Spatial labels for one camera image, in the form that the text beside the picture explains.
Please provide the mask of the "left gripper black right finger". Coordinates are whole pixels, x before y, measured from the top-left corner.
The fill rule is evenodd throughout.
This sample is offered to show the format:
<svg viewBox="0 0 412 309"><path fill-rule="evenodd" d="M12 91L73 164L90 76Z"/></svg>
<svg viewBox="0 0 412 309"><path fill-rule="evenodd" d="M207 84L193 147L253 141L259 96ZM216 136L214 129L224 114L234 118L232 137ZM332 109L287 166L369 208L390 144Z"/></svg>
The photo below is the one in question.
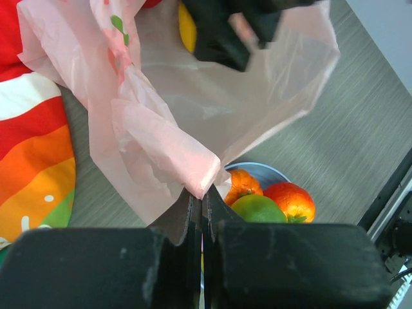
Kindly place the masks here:
<svg viewBox="0 0 412 309"><path fill-rule="evenodd" d="M385 308L392 291L356 225L248 223L211 187L202 201L206 308Z"/></svg>

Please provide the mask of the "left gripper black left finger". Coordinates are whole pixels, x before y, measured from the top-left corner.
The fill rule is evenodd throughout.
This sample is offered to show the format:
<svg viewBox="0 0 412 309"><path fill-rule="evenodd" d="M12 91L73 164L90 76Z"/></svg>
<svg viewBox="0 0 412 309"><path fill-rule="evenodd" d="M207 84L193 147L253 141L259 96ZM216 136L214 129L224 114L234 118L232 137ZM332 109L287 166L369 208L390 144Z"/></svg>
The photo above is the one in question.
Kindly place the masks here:
<svg viewBox="0 0 412 309"><path fill-rule="evenodd" d="M146 228L33 229L1 265L2 308L197 308L201 201Z"/></svg>

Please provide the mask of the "red fake strawberry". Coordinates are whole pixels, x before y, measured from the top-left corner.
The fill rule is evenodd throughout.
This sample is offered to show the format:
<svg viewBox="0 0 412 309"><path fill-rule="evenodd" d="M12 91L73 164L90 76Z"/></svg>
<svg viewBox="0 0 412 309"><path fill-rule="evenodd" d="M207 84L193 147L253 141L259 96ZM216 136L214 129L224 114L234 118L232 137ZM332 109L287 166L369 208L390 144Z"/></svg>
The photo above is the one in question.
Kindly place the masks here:
<svg viewBox="0 0 412 309"><path fill-rule="evenodd" d="M142 7L143 8L153 8L161 2L162 0L145 0Z"/></svg>

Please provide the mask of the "blue plastic plate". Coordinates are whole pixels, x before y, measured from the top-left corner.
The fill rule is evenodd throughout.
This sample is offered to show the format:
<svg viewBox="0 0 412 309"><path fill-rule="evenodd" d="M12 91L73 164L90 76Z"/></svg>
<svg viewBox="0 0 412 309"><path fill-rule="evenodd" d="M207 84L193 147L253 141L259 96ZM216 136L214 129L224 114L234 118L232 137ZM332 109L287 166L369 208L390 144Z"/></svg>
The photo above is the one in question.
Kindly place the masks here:
<svg viewBox="0 0 412 309"><path fill-rule="evenodd" d="M226 171L242 169L247 171L260 184L263 190L275 183L290 182L290 180L280 171L266 164L258 162L238 162L225 166Z"/></svg>

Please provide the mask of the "colourful rainbow pouch bag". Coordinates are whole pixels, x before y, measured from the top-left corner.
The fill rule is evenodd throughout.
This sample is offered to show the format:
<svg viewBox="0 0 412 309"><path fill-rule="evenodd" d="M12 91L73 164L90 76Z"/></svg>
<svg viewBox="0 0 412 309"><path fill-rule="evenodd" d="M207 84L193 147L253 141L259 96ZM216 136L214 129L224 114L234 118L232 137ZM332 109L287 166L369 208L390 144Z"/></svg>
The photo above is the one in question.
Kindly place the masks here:
<svg viewBox="0 0 412 309"><path fill-rule="evenodd" d="M1 248L67 227L76 166L61 91L38 73L1 83Z"/></svg>

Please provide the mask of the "yellow fake lemon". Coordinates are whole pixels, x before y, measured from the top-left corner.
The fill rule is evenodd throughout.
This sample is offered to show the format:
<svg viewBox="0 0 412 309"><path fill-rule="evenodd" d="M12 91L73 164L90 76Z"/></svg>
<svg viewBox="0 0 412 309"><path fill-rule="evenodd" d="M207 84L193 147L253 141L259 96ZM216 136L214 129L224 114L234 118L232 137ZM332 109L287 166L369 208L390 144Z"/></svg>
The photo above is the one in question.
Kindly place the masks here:
<svg viewBox="0 0 412 309"><path fill-rule="evenodd" d="M178 5L178 24L183 45L189 53L193 54L197 38L196 25L186 6L181 1Z"/></svg>

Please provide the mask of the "green fake apple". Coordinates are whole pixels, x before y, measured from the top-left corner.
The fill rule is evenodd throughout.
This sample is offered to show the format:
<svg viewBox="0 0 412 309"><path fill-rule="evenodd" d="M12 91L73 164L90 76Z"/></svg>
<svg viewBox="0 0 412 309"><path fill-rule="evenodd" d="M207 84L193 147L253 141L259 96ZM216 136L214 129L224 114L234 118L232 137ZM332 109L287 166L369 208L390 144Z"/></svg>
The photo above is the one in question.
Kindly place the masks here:
<svg viewBox="0 0 412 309"><path fill-rule="evenodd" d="M232 210L247 222L287 223L288 220L277 204L266 196L250 194L235 201Z"/></svg>

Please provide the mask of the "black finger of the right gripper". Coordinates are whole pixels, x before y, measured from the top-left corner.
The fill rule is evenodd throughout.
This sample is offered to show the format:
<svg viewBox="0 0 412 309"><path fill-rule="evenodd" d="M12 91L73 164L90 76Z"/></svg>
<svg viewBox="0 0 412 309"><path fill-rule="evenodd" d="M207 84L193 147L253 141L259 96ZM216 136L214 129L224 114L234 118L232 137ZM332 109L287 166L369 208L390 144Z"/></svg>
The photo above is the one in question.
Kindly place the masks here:
<svg viewBox="0 0 412 309"><path fill-rule="evenodd" d="M228 1L230 11L242 14L257 37L259 49L265 49L274 41L277 24L284 10L295 7L311 6L317 1L312 0L234 0Z"/></svg>
<svg viewBox="0 0 412 309"><path fill-rule="evenodd" d="M229 23L228 1L186 1L197 30L196 47L192 54L198 61L215 62L244 72L250 51Z"/></svg>

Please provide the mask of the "pink plastic bag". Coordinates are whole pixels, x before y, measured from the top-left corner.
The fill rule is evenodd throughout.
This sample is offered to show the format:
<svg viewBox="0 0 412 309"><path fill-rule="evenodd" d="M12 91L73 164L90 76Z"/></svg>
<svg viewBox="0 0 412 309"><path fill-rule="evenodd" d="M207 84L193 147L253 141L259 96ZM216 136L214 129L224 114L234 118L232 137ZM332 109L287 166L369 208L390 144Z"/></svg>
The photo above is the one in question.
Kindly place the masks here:
<svg viewBox="0 0 412 309"><path fill-rule="evenodd" d="M21 1L17 12L20 59L87 109L94 163L148 224L308 114L339 58L329 1L285 11L244 73L187 52L176 1Z"/></svg>

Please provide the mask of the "red cloth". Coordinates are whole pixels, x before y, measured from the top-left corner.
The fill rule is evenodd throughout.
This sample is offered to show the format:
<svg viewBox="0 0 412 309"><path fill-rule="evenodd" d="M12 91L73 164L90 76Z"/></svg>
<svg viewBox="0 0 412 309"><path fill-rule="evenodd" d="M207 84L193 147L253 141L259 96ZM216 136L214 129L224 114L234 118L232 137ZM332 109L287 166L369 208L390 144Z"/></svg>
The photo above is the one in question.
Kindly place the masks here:
<svg viewBox="0 0 412 309"><path fill-rule="evenodd" d="M18 58L22 52L22 42L16 0L1 0L0 20L0 74L1 82L31 73Z"/></svg>

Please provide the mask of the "aluminium rail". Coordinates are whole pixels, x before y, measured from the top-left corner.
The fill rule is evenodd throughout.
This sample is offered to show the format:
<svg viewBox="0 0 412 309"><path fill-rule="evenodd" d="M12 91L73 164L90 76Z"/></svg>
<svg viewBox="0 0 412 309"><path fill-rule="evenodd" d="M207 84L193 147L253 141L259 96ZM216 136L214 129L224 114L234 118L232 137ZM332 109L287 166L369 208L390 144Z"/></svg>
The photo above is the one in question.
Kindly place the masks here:
<svg viewBox="0 0 412 309"><path fill-rule="evenodd" d="M393 297L389 308L398 308L411 288L411 192L395 209L375 241L389 273Z"/></svg>

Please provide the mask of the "orange fake pumpkin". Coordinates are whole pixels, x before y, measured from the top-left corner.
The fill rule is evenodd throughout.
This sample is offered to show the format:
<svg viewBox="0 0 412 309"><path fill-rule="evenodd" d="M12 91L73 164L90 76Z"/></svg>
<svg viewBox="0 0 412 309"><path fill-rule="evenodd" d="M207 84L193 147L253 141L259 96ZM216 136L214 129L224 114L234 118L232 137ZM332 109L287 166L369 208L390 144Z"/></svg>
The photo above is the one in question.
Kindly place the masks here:
<svg viewBox="0 0 412 309"><path fill-rule="evenodd" d="M224 199L229 207L243 196L250 194L263 195L260 183L246 170L233 169L229 173L231 175L231 188Z"/></svg>

